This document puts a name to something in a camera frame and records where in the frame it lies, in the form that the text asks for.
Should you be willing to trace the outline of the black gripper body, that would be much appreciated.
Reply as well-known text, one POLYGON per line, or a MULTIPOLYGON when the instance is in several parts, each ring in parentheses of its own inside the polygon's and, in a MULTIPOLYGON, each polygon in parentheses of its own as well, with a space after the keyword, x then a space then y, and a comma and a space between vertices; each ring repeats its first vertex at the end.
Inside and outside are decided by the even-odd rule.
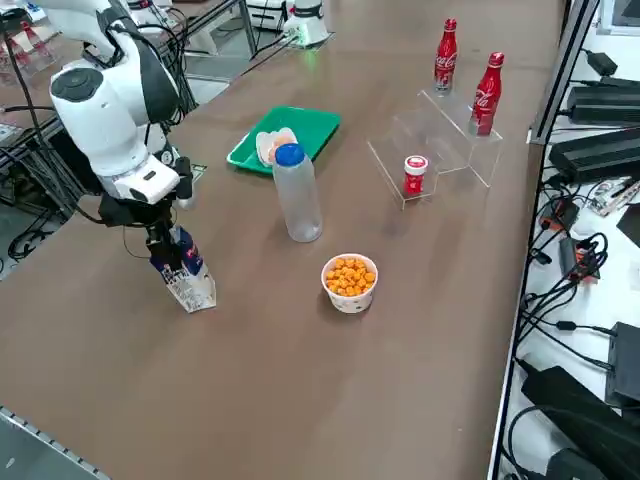
POLYGON ((162 198, 156 204, 133 200, 118 200, 103 194, 98 214, 107 227, 126 226, 130 228, 171 228, 174 225, 171 209, 175 195, 162 198))

